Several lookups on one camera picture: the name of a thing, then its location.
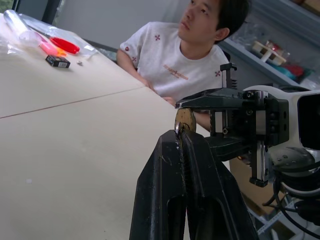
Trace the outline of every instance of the white t-shirt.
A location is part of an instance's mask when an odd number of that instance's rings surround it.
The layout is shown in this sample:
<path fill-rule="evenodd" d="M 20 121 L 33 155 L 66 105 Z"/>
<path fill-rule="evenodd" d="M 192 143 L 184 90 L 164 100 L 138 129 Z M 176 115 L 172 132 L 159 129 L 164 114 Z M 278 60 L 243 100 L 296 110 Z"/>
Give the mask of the white t-shirt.
<path fill-rule="evenodd" d="M 204 90 L 225 87 L 220 65 L 228 60 L 221 48 L 214 45 L 206 57 L 190 60 L 181 53 L 178 27 L 176 23 L 149 22 L 120 49 L 161 97 L 179 101 Z"/>

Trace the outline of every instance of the small black box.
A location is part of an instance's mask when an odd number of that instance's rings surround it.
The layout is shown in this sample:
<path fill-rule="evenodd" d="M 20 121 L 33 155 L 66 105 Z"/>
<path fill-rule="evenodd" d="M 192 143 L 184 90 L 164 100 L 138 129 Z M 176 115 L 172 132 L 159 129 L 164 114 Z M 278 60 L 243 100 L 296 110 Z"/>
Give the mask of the small black box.
<path fill-rule="evenodd" d="M 48 55 L 45 59 L 52 67 L 67 69 L 70 66 L 70 62 L 61 56 Z"/>

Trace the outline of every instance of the red object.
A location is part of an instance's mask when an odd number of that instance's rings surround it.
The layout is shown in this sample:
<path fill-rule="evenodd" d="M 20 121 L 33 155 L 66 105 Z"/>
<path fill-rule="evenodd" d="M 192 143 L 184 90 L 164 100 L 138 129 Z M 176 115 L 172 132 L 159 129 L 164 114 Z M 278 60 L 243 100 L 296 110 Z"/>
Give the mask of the red object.
<path fill-rule="evenodd" d="M 288 69 L 296 77 L 302 76 L 305 72 L 304 68 L 298 65 L 286 65 L 284 68 Z"/>
<path fill-rule="evenodd" d="M 50 41 L 57 47 L 68 53 L 76 54 L 80 51 L 80 47 L 59 37 L 50 37 Z"/>
<path fill-rule="evenodd" d="M 278 51 L 279 49 L 280 49 L 280 47 L 277 44 L 274 44 L 272 47 L 272 50 L 275 52 Z"/>

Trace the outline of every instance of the red lid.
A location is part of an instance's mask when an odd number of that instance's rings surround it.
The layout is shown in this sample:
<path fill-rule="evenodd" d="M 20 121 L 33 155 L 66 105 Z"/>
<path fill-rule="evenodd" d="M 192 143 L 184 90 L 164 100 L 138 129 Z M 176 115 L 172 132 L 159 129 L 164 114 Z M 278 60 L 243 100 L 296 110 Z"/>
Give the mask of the red lid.
<path fill-rule="evenodd" d="M 76 54 L 80 51 L 80 47 L 59 37 L 50 37 L 50 41 L 57 47 L 68 53 Z"/>

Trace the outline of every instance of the window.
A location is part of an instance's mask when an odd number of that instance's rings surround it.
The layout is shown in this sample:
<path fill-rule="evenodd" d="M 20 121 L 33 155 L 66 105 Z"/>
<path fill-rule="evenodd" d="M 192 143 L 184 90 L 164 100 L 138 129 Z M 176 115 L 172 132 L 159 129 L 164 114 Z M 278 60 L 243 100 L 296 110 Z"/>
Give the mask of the window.
<path fill-rule="evenodd" d="M 0 0 L 0 13 L 3 13 L 5 10 L 12 9 L 14 0 Z"/>

